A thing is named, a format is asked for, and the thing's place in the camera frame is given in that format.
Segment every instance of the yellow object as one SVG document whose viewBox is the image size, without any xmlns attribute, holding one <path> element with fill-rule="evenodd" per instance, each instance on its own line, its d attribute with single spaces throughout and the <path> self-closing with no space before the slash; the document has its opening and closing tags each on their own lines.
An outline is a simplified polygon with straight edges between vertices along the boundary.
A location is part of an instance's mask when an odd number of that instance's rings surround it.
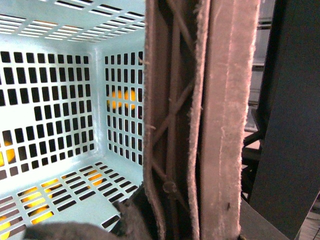
<svg viewBox="0 0 320 240">
<path fill-rule="evenodd" d="M 136 93 L 134 90 L 131 90 L 130 91 L 130 100 L 131 101 L 135 101 L 136 100 Z M 125 100 L 129 100 L 129 92 L 128 91 L 125 91 L 124 93 L 124 99 Z M 128 103 L 125 103 L 124 106 L 128 109 L 129 108 L 129 104 Z M 131 105 L 131 110 L 135 109 L 136 108 L 136 105 L 132 104 Z"/>
<path fill-rule="evenodd" d="M 56 182 L 58 182 L 58 179 L 52 179 L 52 180 L 50 180 L 50 181 L 47 181 L 47 182 L 45 182 L 45 183 L 42 183 L 41 184 L 41 187 L 46 187 L 46 186 L 49 186 L 49 185 L 51 185 L 51 184 L 54 184 L 54 183 L 56 183 Z"/>
<path fill-rule="evenodd" d="M 27 191 L 25 191 L 24 193 L 23 193 L 23 195 L 27 195 L 27 194 L 29 194 L 29 193 L 32 193 L 32 192 L 34 192 L 34 191 L 36 191 L 38 188 L 35 186 L 35 187 L 32 187 L 32 188 L 30 188 L 30 189 L 28 189 Z M 32 200 L 32 199 L 35 199 L 35 198 L 37 198 L 37 197 L 40 197 L 41 196 L 41 193 L 40 192 L 35 192 L 34 194 L 31 194 L 30 196 L 27 196 L 27 197 L 25 197 L 25 198 L 23 198 L 22 200 L 21 200 L 21 202 L 23 202 L 23 203 L 25 203 L 25 202 L 28 202 L 28 201 L 30 201 L 30 200 Z M 42 203 L 44 203 L 46 200 L 42 197 L 42 198 L 39 198 L 38 200 L 36 200 L 36 201 L 33 201 L 33 202 L 31 202 L 31 203 L 29 203 L 28 205 L 27 205 L 27 207 L 28 208 L 32 208 L 32 207 L 34 207 L 34 206 L 37 206 L 37 205 L 39 205 L 39 204 L 42 204 Z"/>
<path fill-rule="evenodd" d="M 6 216 L 0 216 L 0 222 L 7 219 Z M 5 222 L 3 224 L 0 224 L 0 231 L 5 230 L 11 226 L 10 222 Z M 9 238 L 10 232 L 6 232 L 2 235 L 0 235 L 0 240 L 6 240 Z"/>
<path fill-rule="evenodd" d="M 44 191 L 45 191 L 46 193 L 49 193 L 49 192 L 51 192 L 52 190 L 51 190 L 51 188 L 48 188 L 48 189 L 45 189 Z"/>
<path fill-rule="evenodd" d="M 90 172 L 88 172 L 88 176 L 89 175 L 91 175 L 91 174 L 94 174 L 94 173 L 96 173 L 97 172 L 97 170 L 92 170 L 92 171 L 90 171 Z M 95 180 L 95 179 L 98 179 L 98 178 L 100 178 L 100 177 L 102 177 L 102 174 L 97 174 L 97 175 L 94 175 L 94 176 L 92 176 L 92 177 L 89 177 L 88 178 L 88 180 L 89 181 L 93 181 L 93 180 Z M 95 186 L 97 186 L 97 185 L 99 185 L 99 184 L 101 184 L 102 183 L 102 179 L 101 180 L 98 180 L 98 181 L 96 181 L 96 182 L 94 182 L 94 183 L 92 183 L 93 185 L 95 185 Z"/>
<path fill-rule="evenodd" d="M 4 141 L 4 145 L 7 147 L 7 146 L 12 145 L 12 143 L 9 142 L 9 141 Z M 6 157 L 8 159 L 8 162 L 10 163 L 16 157 L 15 150 L 14 149 L 8 149 L 6 151 Z M 4 156 L 3 156 L 3 153 L 0 151 L 0 167 L 2 167 L 4 165 L 5 165 Z"/>
<path fill-rule="evenodd" d="M 39 214 L 39 213 L 45 211 L 46 209 L 47 209 L 47 208 L 44 206 L 44 207 L 41 207 L 41 208 L 39 208 L 39 209 L 37 209 L 37 210 L 34 210 L 34 211 L 31 213 L 30 217 L 33 216 L 33 215 Z M 38 224 L 38 223 L 40 223 L 40 222 L 42 222 L 42 221 L 44 221 L 44 220 L 52 217 L 53 215 L 54 215 L 53 212 L 52 212 L 52 211 L 49 211 L 49 212 L 46 212 L 45 214 L 43 214 L 43 215 L 41 215 L 41 216 L 33 219 L 31 222 L 32 222 L 32 224 Z"/>
<path fill-rule="evenodd" d="M 2 155 L 2 152 L 0 151 L 0 167 L 5 165 L 4 157 Z"/>
<path fill-rule="evenodd" d="M 111 97 L 113 99 L 116 98 L 116 92 L 115 91 L 112 91 L 112 94 L 111 94 Z M 118 90 L 118 96 L 117 96 L 118 99 L 121 99 L 122 98 L 122 93 L 120 90 Z M 110 101 L 107 100 L 106 101 L 106 104 L 108 104 L 108 106 L 110 106 Z M 122 106 L 122 103 L 121 102 L 118 102 L 118 108 L 120 108 Z M 112 101 L 112 109 L 116 109 L 117 108 L 117 103 L 116 101 Z"/>
</svg>

